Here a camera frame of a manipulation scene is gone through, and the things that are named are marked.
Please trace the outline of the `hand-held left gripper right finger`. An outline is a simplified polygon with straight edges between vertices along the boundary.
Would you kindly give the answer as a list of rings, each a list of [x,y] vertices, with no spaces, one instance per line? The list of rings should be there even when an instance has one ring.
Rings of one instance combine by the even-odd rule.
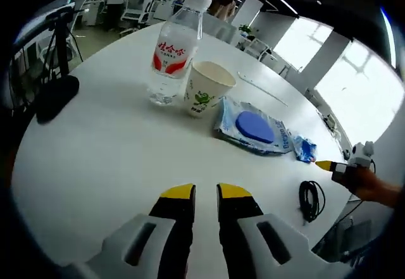
[[[264,214],[246,189],[217,185],[219,238],[229,278],[346,278],[347,264],[329,263],[308,238],[274,214]]]

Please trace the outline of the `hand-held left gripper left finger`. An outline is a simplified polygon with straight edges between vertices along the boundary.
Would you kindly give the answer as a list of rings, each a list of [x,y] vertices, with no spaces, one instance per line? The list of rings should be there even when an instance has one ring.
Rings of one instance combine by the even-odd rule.
[[[196,186],[164,191],[149,214],[138,214],[105,238],[99,253],[68,266],[69,278],[185,278],[193,239]]]

